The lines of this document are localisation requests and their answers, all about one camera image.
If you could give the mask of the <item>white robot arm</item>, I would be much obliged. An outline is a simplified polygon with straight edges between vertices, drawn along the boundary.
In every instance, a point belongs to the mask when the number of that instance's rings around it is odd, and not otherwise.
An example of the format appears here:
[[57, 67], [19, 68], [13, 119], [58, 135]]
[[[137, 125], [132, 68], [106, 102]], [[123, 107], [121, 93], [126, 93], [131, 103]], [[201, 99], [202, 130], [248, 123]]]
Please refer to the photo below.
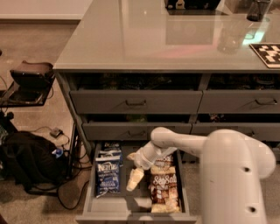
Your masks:
[[236, 130], [194, 136], [155, 128], [150, 141], [128, 155], [135, 168], [127, 189], [133, 191], [145, 170], [176, 149], [199, 158], [203, 224], [267, 224], [261, 180], [273, 173], [276, 158], [265, 143]]

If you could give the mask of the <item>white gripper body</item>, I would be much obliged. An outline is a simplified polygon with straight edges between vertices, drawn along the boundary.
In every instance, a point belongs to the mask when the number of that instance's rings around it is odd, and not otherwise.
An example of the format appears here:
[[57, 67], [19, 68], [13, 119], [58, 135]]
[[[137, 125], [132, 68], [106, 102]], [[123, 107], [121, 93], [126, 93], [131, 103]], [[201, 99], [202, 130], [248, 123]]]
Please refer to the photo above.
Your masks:
[[163, 158], [172, 154], [176, 147], [159, 147], [152, 141], [149, 141], [145, 146], [141, 147], [135, 154], [134, 165], [137, 168], [149, 170], [157, 159]]

